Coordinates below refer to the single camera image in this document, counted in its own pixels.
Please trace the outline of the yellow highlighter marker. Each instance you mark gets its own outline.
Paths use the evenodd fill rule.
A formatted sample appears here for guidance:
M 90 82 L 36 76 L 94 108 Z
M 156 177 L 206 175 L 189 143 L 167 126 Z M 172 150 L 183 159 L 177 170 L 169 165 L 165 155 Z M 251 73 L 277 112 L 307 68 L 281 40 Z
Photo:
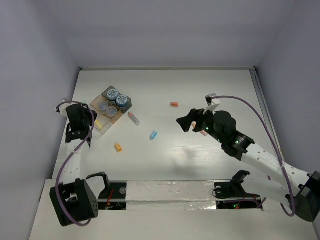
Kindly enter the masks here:
M 101 123 L 100 123 L 98 120 L 95 121 L 95 125 L 96 125 L 98 128 L 102 128 L 102 125 L 101 125 Z

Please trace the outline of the clear small jar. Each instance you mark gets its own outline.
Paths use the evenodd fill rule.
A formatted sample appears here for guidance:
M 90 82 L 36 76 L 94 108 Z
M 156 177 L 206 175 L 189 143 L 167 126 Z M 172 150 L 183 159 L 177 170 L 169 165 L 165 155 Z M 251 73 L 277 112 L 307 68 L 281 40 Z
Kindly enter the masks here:
M 118 109 L 114 106 L 110 106 L 106 109 L 105 114 L 112 119 L 118 113 Z

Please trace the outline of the red-orange highlighter marker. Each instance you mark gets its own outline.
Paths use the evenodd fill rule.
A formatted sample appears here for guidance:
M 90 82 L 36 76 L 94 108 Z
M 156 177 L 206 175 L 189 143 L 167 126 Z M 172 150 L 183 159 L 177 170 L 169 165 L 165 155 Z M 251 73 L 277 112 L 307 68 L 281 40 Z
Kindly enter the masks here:
M 196 128 L 196 122 L 192 122 L 191 125 L 192 125 L 193 129 Z M 205 137 L 208 135 L 204 130 L 199 131 L 199 133 L 202 134 L 202 135 L 205 136 Z

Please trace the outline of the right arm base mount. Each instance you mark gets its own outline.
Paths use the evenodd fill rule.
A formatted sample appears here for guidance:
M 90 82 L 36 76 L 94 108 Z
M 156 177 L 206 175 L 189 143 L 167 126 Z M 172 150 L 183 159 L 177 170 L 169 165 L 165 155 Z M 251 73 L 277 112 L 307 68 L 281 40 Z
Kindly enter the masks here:
M 214 183 L 211 194 L 216 198 L 218 210 L 263 209 L 261 197 L 245 192 L 242 187 L 247 175 L 248 171 L 240 170 L 231 180 Z

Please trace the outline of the peach highlighter marker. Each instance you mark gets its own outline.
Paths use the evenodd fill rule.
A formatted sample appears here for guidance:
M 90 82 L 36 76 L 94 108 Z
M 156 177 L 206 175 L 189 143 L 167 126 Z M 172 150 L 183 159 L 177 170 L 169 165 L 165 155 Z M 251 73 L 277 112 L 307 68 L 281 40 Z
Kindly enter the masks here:
M 128 117 L 137 127 L 141 125 L 141 122 L 137 119 L 137 117 L 133 113 L 128 112 Z

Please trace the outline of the grey lid small jar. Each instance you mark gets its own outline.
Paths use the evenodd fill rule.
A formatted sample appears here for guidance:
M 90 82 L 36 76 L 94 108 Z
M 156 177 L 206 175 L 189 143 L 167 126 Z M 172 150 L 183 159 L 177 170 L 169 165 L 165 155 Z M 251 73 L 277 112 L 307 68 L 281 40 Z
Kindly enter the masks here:
M 109 103 L 107 101 L 101 101 L 99 104 L 98 104 L 98 110 L 100 112 L 106 112 L 106 110 L 109 108 Z

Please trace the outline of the orange marker cap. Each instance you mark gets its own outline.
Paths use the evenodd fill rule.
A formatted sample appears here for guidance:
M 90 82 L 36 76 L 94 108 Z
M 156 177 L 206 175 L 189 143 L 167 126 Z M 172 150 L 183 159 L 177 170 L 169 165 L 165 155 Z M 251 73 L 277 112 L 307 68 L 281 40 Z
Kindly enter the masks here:
M 122 147 L 121 147 L 118 143 L 116 143 L 116 144 L 114 145 L 114 148 L 116 149 L 116 151 L 117 151 L 118 153 L 122 151 Z

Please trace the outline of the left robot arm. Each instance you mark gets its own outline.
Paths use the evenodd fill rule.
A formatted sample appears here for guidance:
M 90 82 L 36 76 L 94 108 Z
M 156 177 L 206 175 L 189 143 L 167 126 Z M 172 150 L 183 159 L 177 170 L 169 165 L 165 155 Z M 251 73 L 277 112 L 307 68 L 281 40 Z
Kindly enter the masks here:
M 86 174 L 97 113 L 78 101 L 62 101 L 56 111 L 68 120 L 65 130 L 67 158 L 49 196 L 61 226 L 85 227 L 99 214 L 98 196 L 104 198 L 111 191 L 111 185 L 104 180 L 97 181 L 92 190 Z

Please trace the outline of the blue lid jar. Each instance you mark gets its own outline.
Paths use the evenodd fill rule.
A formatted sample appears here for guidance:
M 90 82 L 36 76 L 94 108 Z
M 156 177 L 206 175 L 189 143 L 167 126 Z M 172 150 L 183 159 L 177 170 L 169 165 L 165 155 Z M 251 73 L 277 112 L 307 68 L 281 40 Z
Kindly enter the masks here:
M 107 92 L 107 98 L 110 101 L 115 102 L 118 96 L 119 96 L 119 91 L 115 88 L 112 88 Z

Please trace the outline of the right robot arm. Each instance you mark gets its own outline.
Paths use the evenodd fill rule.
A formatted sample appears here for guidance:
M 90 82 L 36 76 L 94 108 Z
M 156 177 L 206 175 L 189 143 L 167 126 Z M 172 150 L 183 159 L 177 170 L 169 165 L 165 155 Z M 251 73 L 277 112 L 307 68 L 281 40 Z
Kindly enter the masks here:
M 205 131 L 221 144 L 222 150 L 241 163 L 252 166 L 267 178 L 239 170 L 230 181 L 215 184 L 213 195 L 229 201 L 258 195 L 276 201 L 295 211 L 307 222 L 314 222 L 320 213 L 320 173 L 310 174 L 295 168 L 264 150 L 252 138 L 236 129 L 236 120 L 227 111 L 191 109 L 177 123 L 187 133 L 195 123 L 195 133 Z

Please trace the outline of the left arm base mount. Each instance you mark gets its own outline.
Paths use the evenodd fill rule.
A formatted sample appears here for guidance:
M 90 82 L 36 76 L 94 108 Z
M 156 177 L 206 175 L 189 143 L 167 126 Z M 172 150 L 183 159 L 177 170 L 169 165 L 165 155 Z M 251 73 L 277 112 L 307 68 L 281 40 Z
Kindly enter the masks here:
M 89 175 L 86 182 L 97 198 L 99 210 L 121 211 L 127 209 L 127 182 L 110 181 L 105 172 Z

